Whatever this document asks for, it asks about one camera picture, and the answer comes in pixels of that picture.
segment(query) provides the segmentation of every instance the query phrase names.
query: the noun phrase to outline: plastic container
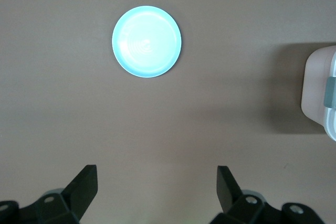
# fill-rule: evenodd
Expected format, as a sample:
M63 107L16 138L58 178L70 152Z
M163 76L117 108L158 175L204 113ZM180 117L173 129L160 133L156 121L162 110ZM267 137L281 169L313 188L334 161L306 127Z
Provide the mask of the plastic container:
M336 141L336 46L313 52L304 75L302 111Z

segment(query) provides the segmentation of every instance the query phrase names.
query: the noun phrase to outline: screw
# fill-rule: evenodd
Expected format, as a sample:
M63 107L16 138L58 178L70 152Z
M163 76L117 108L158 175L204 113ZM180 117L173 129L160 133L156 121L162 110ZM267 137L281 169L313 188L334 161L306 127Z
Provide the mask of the screw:
M44 199L44 203L52 202L55 198L54 197L48 197Z
M246 197L246 201L250 204L256 204L258 203L257 199L255 197L252 197L252 196L248 196Z
M290 208L290 210L292 210L296 214L300 214L301 215L304 212L304 210L301 207L297 206L297 205L291 205L289 208Z
M8 207L9 207L8 205L0 206L0 212L5 211Z

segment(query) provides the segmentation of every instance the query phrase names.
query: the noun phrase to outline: round plate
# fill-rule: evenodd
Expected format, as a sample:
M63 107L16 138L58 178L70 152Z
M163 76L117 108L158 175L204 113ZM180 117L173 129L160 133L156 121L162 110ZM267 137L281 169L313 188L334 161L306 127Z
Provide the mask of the round plate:
M181 51L181 33L164 10L139 6L118 20L112 48L119 64L138 77L156 77L167 72Z

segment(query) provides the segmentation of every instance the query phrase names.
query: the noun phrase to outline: gray table surface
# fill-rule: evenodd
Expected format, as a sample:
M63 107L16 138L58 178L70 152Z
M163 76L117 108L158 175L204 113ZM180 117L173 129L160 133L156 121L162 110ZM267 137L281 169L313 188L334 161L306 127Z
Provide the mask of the gray table surface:
M129 9L170 13L176 65L152 79L111 48ZM274 207L336 223L336 142L300 108L305 63L336 45L336 0L0 0L0 200L21 206L97 164L89 223L205 224L216 167Z

